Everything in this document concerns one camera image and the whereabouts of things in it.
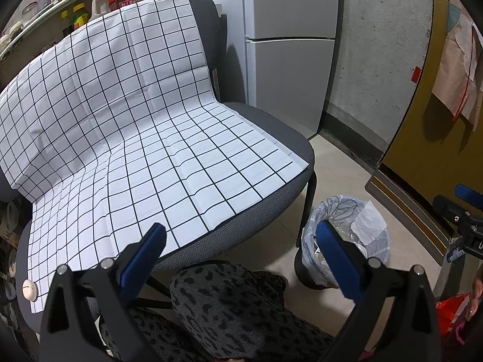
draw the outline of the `bolt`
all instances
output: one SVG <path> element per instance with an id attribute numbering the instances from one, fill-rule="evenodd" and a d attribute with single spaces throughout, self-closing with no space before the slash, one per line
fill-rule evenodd
<path id="1" fill-rule="evenodd" d="M 369 264 L 369 267 L 371 268 L 379 268 L 381 266 L 381 260 L 379 260 L 376 257 L 371 257 L 369 260 L 367 260 L 367 263 Z"/>
<path id="2" fill-rule="evenodd" d="M 416 265 L 415 265 L 415 266 L 412 268 L 412 270 L 413 270 L 414 272 L 416 272 L 416 274 L 417 274 L 417 275 L 423 275 L 423 274 L 424 274 L 424 268 L 423 268 L 421 265 L 419 265 L 419 264 L 416 264 Z"/>
<path id="3" fill-rule="evenodd" d="M 67 272 L 67 270 L 69 269 L 69 267 L 67 267 L 65 264 L 61 264 L 57 267 L 57 273 L 59 275 L 63 275 L 64 273 Z"/>
<path id="4" fill-rule="evenodd" d="M 111 257 L 108 257 L 101 261 L 101 267 L 103 269 L 111 268 L 113 265 L 114 265 L 114 259 Z"/>

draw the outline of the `hand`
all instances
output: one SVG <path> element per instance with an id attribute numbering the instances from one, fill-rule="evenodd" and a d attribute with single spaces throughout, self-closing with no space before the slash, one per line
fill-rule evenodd
<path id="1" fill-rule="evenodd" d="M 473 291 L 469 296 L 468 311 L 466 319 L 473 317 L 478 309 L 478 300 L 483 295 L 483 265 L 478 270 L 473 280 Z"/>

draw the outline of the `yellow bottle cap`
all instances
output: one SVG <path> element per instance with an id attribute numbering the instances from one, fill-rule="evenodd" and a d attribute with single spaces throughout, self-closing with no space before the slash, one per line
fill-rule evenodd
<path id="1" fill-rule="evenodd" d="M 76 6 L 74 7 L 74 12 L 75 12 L 75 11 L 78 11 L 78 10 L 79 10 L 79 9 L 81 9 L 81 8 L 85 8 L 85 4 L 84 4 L 84 3 L 81 3 L 81 4 L 79 4 L 79 5 L 76 5 Z"/>

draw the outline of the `leopard print pants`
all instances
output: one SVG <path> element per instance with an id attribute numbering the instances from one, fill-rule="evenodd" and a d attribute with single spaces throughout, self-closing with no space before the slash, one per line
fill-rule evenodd
<path id="1" fill-rule="evenodd" d="M 187 332 L 151 311 L 130 313 L 163 362 L 206 362 L 192 339 L 216 359 L 321 360 L 333 338 L 285 309 L 284 288 L 284 279 L 268 272 L 205 262 L 171 281 L 173 310 Z M 119 358 L 105 324 L 101 334 Z"/>

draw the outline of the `blue gripper pad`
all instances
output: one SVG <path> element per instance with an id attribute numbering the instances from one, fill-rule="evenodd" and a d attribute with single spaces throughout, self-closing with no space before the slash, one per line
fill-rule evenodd
<path id="1" fill-rule="evenodd" d="M 138 250 L 121 274 L 119 297 L 125 303 L 137 298 L 166 246 L 166 228 L 155 223 L 138 244 Z"/>
<path id="2" fill-rule="evenodd" d="M 475 192 L 462 184 L 456 185 L 455 196 L 477 209 L 483 209 L 483 194 Z"/>
<path id="3" fill-rule="evenodd" d="M 328 221 L 319 222 L 315 231 L 315 240 L 344 296 L 355 303 L 359 302 L 363 296 L 362 275 L 344 249 L 342 245 L 344 242 Z"/>

